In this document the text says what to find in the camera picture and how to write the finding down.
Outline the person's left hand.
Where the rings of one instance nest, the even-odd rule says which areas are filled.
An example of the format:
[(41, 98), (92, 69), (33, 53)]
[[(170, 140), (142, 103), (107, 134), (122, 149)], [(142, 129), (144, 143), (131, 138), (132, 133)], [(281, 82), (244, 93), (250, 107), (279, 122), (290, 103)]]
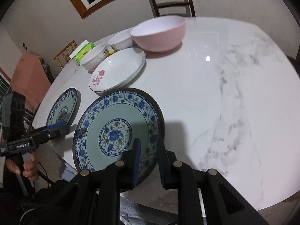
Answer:
[(17, 175), (22, 174), (24, 177), (27, 177), (32, 182), (37, 181), (39, 177), (37, 164), (38, 159), (35, 152), (31, 152), (29, 155), (29, 160), (24, 162), (23, 171), (21, 171), (20, 167), (11, 159), (6, 160), (6, 167), (10, 172), (15, 173)]

